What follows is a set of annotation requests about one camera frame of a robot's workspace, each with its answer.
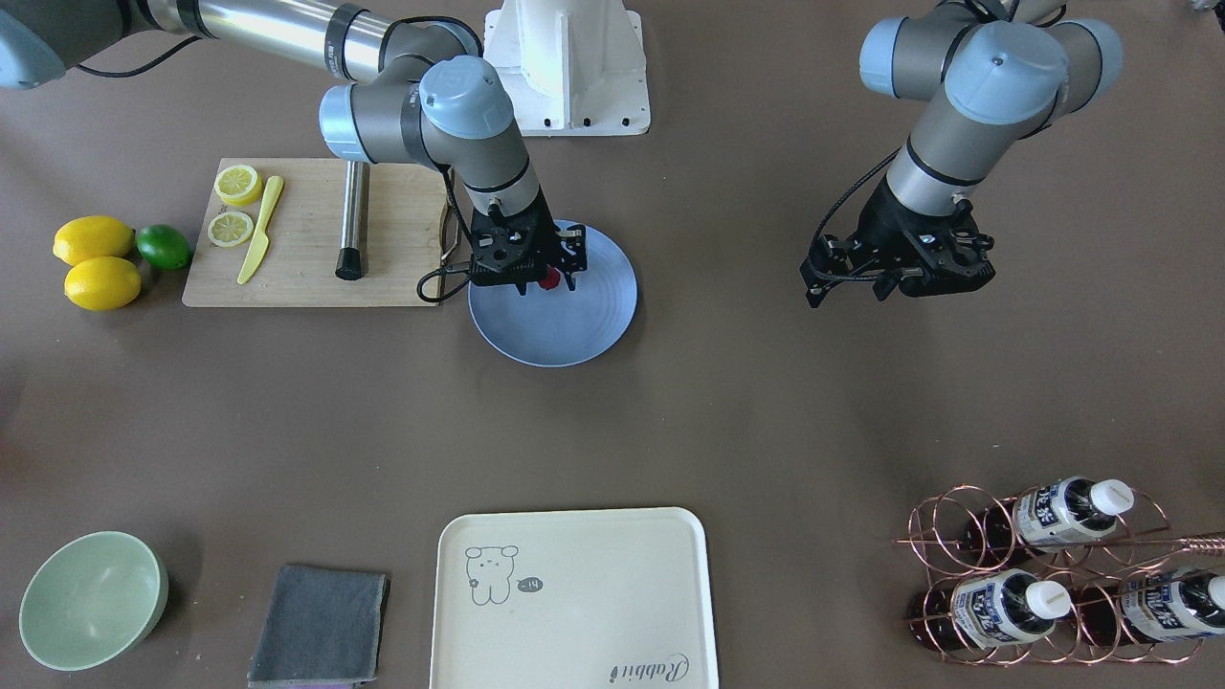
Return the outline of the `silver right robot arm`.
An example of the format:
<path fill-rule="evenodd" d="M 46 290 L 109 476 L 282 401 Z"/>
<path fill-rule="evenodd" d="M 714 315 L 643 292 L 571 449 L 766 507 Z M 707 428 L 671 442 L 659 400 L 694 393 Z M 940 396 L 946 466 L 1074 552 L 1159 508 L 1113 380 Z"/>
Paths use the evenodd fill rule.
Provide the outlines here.
<path fill-rule="evenodd" d="M 229 40 L 323 67 L 341 86 L 320 105 L 342 161 L 454 173 L 473 205 L 461 230 L 472 286 L 573 288 L 586 227 L 557 224 L 514 105 L 459 18 L 386 18 L 333 1 L 5 1 L 2 86 L 31 89 L 126 36 L 159 29 Z"/>

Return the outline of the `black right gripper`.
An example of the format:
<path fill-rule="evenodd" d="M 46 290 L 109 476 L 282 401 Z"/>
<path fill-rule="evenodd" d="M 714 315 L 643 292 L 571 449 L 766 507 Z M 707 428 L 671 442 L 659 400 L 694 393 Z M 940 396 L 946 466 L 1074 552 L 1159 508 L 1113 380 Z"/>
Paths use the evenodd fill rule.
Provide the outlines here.
<path fill-rule="evenodd" d="M 570 292 L 575 275 L 588 267 L 586 224 L 554 222 L 544 192 L 521 212 L 503 215 L 491 205 L 473 210 L 470 222 L 470 283 L 477 287 L 516 286 L 546 280 L 555 268 Z"/>

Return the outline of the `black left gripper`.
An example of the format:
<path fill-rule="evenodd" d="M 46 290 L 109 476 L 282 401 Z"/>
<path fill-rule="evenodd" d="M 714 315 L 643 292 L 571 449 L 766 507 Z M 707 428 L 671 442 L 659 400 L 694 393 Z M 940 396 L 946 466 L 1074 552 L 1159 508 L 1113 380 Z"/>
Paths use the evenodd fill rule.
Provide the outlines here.
<path fill-rule="evenodd" d="M 884 300 L 895 288 L 918 298 L 978 291 L 996 271 L 986 253 L 992 235 L 979 230 L 971 202 L 953 215 L 921 215 L 907 208 L 880 181 L 849 240 L 816 234 L 800 264 L 809 306 L 817 309 L 831 291 L 853 282 L 853 271 L 877 270 L 873 293 Z"/>

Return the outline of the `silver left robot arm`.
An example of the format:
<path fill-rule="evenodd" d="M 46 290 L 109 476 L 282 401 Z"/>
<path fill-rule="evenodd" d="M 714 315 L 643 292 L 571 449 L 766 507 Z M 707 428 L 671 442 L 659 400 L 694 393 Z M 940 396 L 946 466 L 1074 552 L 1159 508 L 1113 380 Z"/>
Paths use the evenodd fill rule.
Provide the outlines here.
<path fill-rule="evenodd" d="M 1125 65 L 1120 36 L 1099 18 L 1065 18 L 1062 1 L 941 1 L 889 17 L 862 40 L 871 91 L 924 101 L 922 116 L 875 170 L 882 179 L 835 238 L 815 230 L 801 262 L 809 305 L 867 282 L 880 300 L 978 291 L 993 280 L 992 235 L 971 218 L 971 192 L 1012 143 L 1078 112 Z"/>

